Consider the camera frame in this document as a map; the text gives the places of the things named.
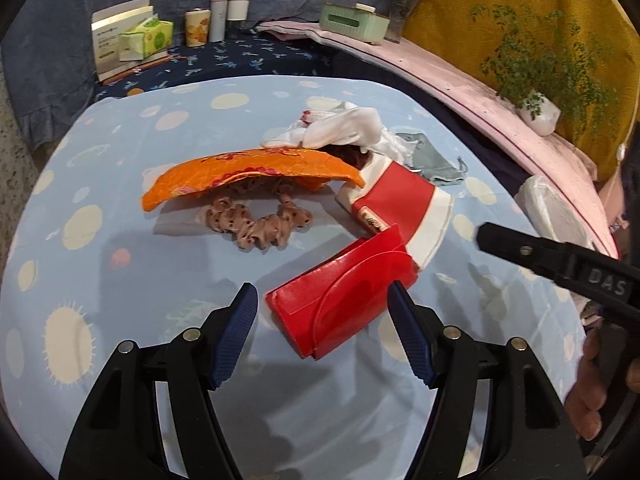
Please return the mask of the person's right hand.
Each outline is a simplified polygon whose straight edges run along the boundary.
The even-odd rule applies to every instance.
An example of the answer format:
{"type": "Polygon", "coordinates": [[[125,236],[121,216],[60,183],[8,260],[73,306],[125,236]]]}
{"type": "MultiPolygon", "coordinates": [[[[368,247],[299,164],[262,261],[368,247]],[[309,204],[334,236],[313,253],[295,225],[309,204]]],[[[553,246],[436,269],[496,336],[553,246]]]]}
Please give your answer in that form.
{"type": "Polygon", "coordinates": [[[591,441],[602,429],[599,414],[606,401],[606,388],[602,382],[596,359],[601,344],[598,330],[590,330],[582,349],[574,386],[565,399],[565,411],[579,437],[591,441]]]}

